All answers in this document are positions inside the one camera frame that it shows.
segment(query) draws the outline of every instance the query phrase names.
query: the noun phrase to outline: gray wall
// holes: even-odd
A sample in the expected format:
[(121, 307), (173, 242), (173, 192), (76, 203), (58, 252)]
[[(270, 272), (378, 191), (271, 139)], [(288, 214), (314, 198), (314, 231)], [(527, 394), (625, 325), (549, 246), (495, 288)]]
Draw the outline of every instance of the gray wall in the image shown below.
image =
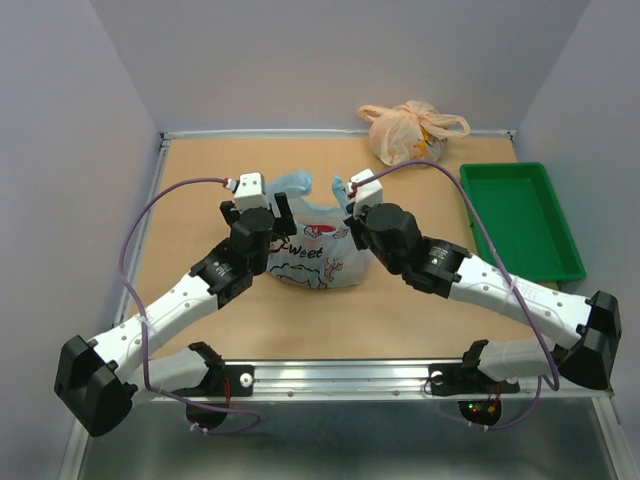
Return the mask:
[(618, 296), (623, 342), (615, 402), (640, 461), (640, 3), (592, 0), (516, 136), (541, 161), (587, 268), (572, 289)]
[(0, 476), (57, 478), (63, 342), (108, 326), (156, 128), (86, 0), (0, 15)]
[(514, 128), (588, 0), (92, 0), (162, 131), (364, 128), (428, 100)]

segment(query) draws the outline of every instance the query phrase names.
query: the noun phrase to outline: plastic tray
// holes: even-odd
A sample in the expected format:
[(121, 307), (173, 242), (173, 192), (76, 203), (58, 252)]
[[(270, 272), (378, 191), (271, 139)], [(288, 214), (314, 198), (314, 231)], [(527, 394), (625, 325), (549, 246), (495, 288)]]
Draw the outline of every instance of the plastic tray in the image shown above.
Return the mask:
[[(586, 276), (547, 171), (539, 163), (460, 167), (462, 184), (507, 269), (533, 282)], [(478, 255), (495, 265), (471, 212)]]

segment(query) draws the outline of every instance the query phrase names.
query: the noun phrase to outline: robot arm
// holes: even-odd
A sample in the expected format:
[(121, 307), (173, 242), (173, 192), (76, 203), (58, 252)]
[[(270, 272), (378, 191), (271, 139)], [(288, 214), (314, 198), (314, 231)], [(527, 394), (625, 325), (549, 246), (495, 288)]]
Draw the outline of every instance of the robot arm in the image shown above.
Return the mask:
[[(353, 183), (373, 176), (365, 170), (351, 178), (347, 194), (356, 246), (370, 249), (386, 269), (401, 275), (416, 290), (472, 303), (518, 322), (524, 312), (501, 273), (468, 250), (445, 240), (422, 236), (415, 217), (398, 205), (383, 203), (378, 180), (354, 192)], [(559, 372), (586, 388), (603, 390), (621, 336), (617, 300), (597, 292), (593, 297), (556, 292), (524, 279), (514, 279), (546, 337)], [(501, 382), (514, 376), (545, 375), (549, 365), (536, 339), (521, 342), (475, 342), (454, 372), (441, 380), (453, 391)], [(434, 394), (438, 394), (434, 385)]]
[[(62, 347), (54, 390), (90, 435), (107, 433), (134, 405), (153, 396), (143, 382), (141, 322), (148, 326), (148, 353), (152, 354), (163, 341), (249, 288), (253, 277), (266, 270), (269, 244), (296, 233), (286, 195), (275, 195), (280, 213), (276, 217), (265, 196), (262, 175), (242, 175), (231, 183), (234, 201), (220, 206), (231, 227), (229, 237), (149, 305), (146, 319), (136, 314), (89, 341), (75, 336)], [(221, 357), (203, 343), (150, 363), (154, 380), (167, 391), (206, 387), (203, 382), (215, 387), (224, 366)]]

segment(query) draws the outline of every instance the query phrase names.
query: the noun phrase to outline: wooden board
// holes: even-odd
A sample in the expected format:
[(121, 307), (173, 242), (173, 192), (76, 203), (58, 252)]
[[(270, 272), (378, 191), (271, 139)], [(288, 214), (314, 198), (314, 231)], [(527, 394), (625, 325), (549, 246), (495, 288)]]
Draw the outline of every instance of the wooden board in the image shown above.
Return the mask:
[[(508, 139), (450, 142), (442, 165), (514, 162)], [(333, 175), (348, 178), (384, 165), (367, 139), (174, 140), (160, 188), (192, 177), (237, 178), (260, 171), (267, 181), (297, 169), (314, 174), (312, 201), (336, 204)], [(433, 169), (408, 168), (383, 179), (385, 199), (412, 212), (422, 233), (474, 250), (463, 202)], [(228, 235), (218, 210), (230, 193), (216, 184), (190, 185), (161, 200), (150, 224), (137, 288), (151, 302)], [(521, 339), (530, 330), (481, 308), (413, 290), (377, 262), (357, 287), (309, 291), (268, 274), (223, 310), (169, 340), (156, 356), (205, 341), (227, 359), (457, 357), (482, 338)]]

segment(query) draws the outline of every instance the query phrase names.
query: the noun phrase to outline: printed plastic bag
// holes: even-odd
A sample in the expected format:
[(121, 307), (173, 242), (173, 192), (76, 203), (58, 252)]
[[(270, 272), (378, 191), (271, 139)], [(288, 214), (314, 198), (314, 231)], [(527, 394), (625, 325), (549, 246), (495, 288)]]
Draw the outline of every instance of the printed plastic bag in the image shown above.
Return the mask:
[[(471, 131), (463, 117), (441, 114), (430, 103), (414, 100), (393, 108), (364, 105), (358, 115), (373, 122), (369, 129), (371, 149), (389, 166), (412, 158), (437, 161), (447, 139), (464, 137)], [(454, 124), (462, 131), (447, 128)]]
[(267, 184), (266, 193), (272, 205), (274, 194), (287, 194), (298, 227), (296, 235), (271, 244), (267, 270), (283, 282), (304, 288), (324, 290), (358, 285), (369, 271), (373, 254), (356, 248), (343, 222), (348, 199), (342, 180), (335, 177), (333, 181), (333, 193), (340, 207), (322, 207), (302, 198), (311, 193), (312, 178), (309, 172), (301, 170)]

